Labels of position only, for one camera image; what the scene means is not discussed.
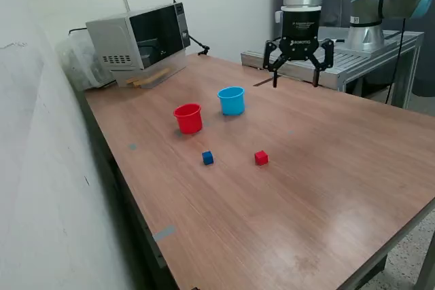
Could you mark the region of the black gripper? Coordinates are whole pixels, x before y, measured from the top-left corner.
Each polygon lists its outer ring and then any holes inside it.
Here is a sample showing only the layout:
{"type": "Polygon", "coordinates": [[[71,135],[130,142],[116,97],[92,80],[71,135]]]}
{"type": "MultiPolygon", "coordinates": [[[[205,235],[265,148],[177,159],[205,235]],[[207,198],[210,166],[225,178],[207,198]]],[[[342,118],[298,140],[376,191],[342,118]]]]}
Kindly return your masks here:
{"type": "Polygon", "coordinates": [[[324,61],[316,59],[314,53],[319,47],[318,30],[321,6],[291,7],[282,6],[282,32],[279,49],[281,54],[271,62],[271,54],[278,48],[276,41],[268,40],[264,47],[263,68],[273,73],[273,87],[277,87],[278,70],[287,61],[310,60],[314,69],[313,87],[318,87],[322,71],[332,68],[334,64],[334,42],[325,39],[320,43],[324,50],[324,61]]]}

